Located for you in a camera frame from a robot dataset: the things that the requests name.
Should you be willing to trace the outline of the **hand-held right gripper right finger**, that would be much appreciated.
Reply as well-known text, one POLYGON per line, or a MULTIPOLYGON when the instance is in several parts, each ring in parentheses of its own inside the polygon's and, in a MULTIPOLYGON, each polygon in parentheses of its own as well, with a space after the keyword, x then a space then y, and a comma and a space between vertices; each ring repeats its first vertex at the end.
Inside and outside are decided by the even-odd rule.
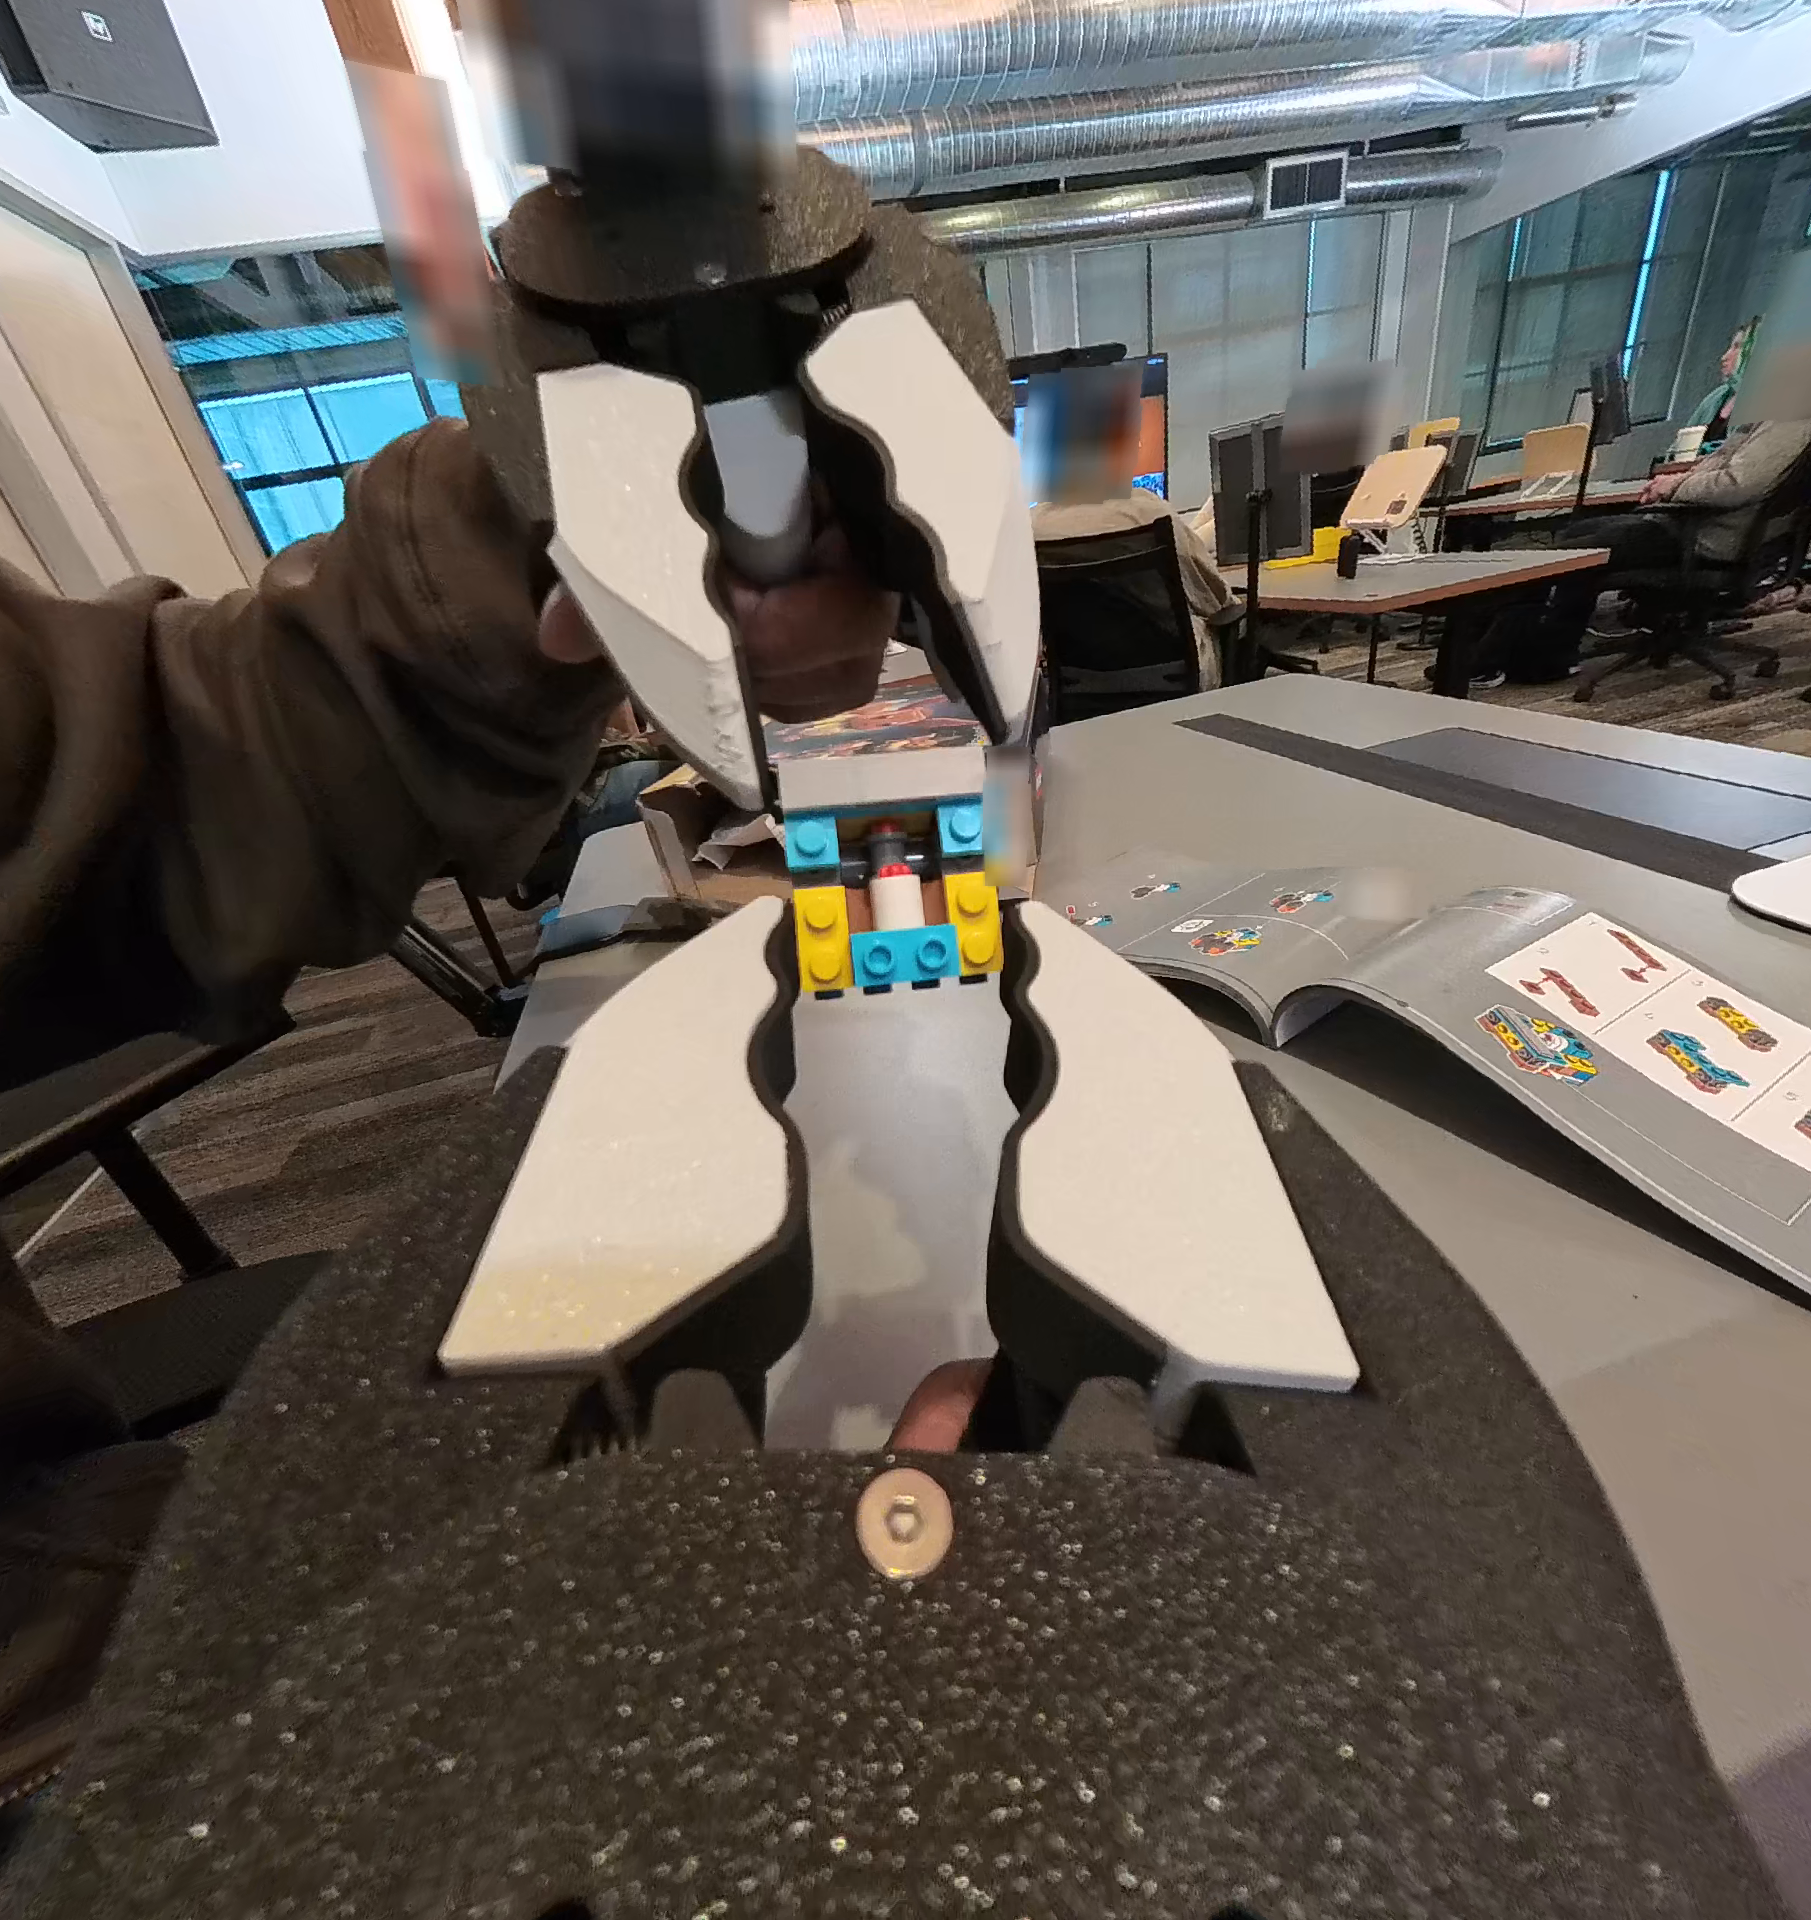
POLYGON ((1153 1411, 1243 1385, 1349 1394, 1357 1355, 1233 1056, 1049 906, 1013 906, 989 1326, 1067 1401, 1131 1379, 1153 1411))

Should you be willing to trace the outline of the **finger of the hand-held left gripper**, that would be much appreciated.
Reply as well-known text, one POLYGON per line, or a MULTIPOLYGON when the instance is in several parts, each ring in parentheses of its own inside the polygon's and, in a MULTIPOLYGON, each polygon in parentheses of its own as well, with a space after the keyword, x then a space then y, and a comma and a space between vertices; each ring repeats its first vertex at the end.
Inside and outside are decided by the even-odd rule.
POLYGON ((853 555, 997 747, 1023 739, 1039 585, 1011 433, 911 299, 859 310, 797 369, 815 468, 853 555))
POLYGON ((731 623, 711 585, 715 535, 689 494, 705 444, 689 388, 615 365, 539 372, 549 555, 681 759, 731 803, 767 811, 767 764, 731 623))

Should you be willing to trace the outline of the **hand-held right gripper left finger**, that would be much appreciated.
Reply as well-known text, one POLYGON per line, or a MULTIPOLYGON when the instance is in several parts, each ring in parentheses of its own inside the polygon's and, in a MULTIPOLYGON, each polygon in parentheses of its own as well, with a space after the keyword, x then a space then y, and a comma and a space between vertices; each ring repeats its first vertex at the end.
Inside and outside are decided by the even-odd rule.
POLYGON ((445 1373, 617 1373, 649 1403, 709 1371, 767 1401, 813 1303, 791 921, 757 898, 575 1029, 439 1339, 445 1373))

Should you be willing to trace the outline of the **multicoloured brick model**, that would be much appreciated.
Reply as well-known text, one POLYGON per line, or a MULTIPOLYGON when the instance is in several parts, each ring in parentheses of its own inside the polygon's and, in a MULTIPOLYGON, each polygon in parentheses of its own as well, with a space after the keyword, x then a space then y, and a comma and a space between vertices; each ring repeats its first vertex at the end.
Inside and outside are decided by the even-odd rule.
POLYGON ((807 996, 925 991, 1005 962, 993 877, 941 873, 935 807, 837 816, 841 883, 795 883, 793 951, 807 996))

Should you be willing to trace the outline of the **person's left forearm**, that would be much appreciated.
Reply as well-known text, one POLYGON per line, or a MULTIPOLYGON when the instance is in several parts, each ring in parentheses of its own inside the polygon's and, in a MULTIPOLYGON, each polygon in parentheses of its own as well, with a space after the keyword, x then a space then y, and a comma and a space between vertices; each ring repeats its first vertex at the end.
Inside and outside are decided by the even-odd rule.
POLYGON ((385 951, 443 869, 523 876, 623 696, 539 648, 553 582, 455 419, 222 598, 0 559, 0 1092, 238 1033, 385 951))

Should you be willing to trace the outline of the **person's left hand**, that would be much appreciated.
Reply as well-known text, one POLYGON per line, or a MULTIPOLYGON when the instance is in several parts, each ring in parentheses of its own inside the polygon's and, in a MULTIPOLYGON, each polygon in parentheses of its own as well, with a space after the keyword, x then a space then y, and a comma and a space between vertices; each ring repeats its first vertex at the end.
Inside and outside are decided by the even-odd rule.
MULTIPOLYGON (((629 692, 563 588, 547 545, 547 527, 533 526, 527 578, 537 598, 535 643, 547 660, 577 665, 599 681, 601 732, 619 735, 627 728, 629 692)), ((699 588, 723 605, 743 645, 757 707, 769 717, 811 721, 871 697, 897 625, 899 596, 863 569, 829 507, 815 507, 805 564, 793 578, 763 588, 715 558, 701 571, 699 588)))

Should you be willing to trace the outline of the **person's right hand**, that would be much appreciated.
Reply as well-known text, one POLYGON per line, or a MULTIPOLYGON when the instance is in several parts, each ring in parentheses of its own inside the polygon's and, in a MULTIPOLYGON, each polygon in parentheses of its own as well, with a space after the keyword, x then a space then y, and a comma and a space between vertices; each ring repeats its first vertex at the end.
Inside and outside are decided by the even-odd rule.
POLYGON ((895 1454, 955 1454, 985 1394, 993 1362, 987 1355, 945 1359, 907 1396, 885 1440, 895 1454))

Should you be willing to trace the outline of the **black mesh chair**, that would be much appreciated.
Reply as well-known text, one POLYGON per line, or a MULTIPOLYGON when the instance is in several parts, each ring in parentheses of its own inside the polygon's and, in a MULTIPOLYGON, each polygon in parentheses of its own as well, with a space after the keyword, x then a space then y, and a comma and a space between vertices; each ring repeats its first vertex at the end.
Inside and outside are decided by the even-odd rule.
POLYGON ((1053 724, 1201 689, 1201 650, 1171 517, 1037 539, 1035 555, 1053 724))

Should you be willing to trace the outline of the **printed brick set box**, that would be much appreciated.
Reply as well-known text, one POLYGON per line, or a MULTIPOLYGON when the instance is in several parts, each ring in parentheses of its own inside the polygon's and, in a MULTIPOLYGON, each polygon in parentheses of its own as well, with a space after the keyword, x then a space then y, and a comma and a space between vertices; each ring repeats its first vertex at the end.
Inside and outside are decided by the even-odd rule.
POLYGON ((771 771, 781 758, 857 756, 977 744, 987 754, 983 787, 989 876, 1017 900, 1033 898, 1043 828, 1043 765, 1051 713, 1043 681, 1031 713, 1009 742, 983 726, 929 675, 883 686, 873 700, 817 721, 763 728, 771 771))

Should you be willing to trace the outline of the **grey monitor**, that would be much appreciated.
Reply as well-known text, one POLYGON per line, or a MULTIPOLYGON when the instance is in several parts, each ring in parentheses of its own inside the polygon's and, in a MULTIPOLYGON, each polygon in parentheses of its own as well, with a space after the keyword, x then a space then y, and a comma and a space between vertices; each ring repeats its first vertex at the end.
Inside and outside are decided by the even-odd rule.
POLYGON ((1249 605, 1265 564, 1311 555, 1309 474, 1283 452, 1279 411, 1213 430, 1207 457, 1213 558, 1223 571, 1243 574, 1249 605))

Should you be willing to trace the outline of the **torn cardboard box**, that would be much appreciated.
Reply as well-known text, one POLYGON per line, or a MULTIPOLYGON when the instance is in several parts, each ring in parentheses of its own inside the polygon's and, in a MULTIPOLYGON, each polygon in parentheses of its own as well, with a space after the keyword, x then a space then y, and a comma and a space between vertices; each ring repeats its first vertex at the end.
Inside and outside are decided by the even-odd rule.
POLYGON ((679 764, 645 786, 635 805, 671 898, 713 914, 755 900, 789 900, 781 821, 765 803, 739 803, 705 774, 679 764))

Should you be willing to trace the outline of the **brick instruction booklet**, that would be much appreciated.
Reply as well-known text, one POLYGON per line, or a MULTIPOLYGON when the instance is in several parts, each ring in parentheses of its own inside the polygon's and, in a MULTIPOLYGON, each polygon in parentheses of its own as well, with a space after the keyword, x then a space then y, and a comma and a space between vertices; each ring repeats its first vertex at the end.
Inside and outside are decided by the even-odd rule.
POLYGON ((1391 1015, 1811 1300, 1811 1023, 1561 892, 1415 902, 1391 868, 1135 856, 1059 907, 1141 972, 1231 1000, 1269 1048, 1349 1002, 1391 1015))

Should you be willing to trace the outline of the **tan wooden stand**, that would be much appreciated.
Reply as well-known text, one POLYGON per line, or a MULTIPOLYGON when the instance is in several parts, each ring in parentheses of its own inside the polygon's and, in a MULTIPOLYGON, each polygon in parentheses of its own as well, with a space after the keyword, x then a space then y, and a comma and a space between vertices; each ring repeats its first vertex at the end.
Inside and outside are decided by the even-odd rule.
POLYGON ((1339 516, 1337 569, 1353 578, 1361 566, 1403 564, 1425 553, 1417 531, 1427 495, 1443 478, 1449 446, 1399 446, 1361 470, 1339 516))

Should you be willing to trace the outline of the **wooden table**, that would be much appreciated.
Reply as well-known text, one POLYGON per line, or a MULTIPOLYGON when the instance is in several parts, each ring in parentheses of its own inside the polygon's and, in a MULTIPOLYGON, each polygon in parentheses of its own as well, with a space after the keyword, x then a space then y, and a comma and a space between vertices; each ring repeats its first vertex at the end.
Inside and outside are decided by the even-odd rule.
POLYGON ((1261 635, 1261 618, 1335 616, 1359 619, 1367 632, 1365 681, 1375 684, 1381 623, 1403 611, 1429 611, 1441 605, 1505 600, 1519 588, 1551 583, 1609 564, 1603 545, 1549 545, 1483 553, 1403 555, 1387 564, 1359 562, 1347 578, 1331 559, 1283 559, 1239 566, 1227 582, 1239 596, 1243 628, 1221 639, 1221 680, 1227 686, 1249 684, 1277 660, 1277 650, 1261 635))

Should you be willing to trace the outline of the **person in brown jacket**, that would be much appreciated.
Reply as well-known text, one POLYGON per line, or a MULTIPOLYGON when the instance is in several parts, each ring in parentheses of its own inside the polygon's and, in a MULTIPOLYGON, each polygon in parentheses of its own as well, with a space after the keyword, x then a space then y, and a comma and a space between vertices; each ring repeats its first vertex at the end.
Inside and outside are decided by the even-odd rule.
POLYGON ((0 1801, 70 1753, 180 1468, 132 1438, 0 1232, 0 1801))

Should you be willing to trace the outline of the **wall display screen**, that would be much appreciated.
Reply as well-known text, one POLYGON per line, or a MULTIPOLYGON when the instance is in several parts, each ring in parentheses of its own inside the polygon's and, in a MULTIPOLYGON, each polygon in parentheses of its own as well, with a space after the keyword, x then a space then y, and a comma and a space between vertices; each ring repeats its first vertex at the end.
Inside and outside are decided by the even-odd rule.
POLYGON ((1163 354, 1119 344, 1015 359, 1013 440, 1027 499, 1089 503, 1125 489, 1163 498, 1167 377, 1163 354))

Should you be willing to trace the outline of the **silver air duct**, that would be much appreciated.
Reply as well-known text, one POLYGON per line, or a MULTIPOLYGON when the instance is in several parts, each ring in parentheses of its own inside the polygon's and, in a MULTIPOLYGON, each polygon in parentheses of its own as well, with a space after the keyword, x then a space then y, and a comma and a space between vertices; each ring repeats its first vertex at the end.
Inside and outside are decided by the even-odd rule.
POLYGON ((1501 150, 1475 146, 1283 156, 1251 169, 929 206, 917 218, 931 238, 969 255, 1091 248, 1477 199, 1501 162, 1501 150))
POLYGON ((899 107, 803 128, 881 199, 1077 179, 1587 107, 1675 81, 1689 40, 1641 32, 1055 97, 899 107))
POLYGON ((1015 2, 791 4, 805 121, 995 102, 1049 83, 1177 75, 1201 62, 1337 63, 1501 44, 1525 4, 1015 2))

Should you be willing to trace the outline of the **black wall speaker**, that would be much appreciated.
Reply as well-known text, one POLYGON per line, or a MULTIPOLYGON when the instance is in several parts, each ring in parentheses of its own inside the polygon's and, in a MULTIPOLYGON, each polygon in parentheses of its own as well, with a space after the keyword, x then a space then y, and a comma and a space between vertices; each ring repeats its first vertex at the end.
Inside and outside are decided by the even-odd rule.
POLYGON ((220 142, 164 2, 0 2, 0 75, 96 154, 220 142))

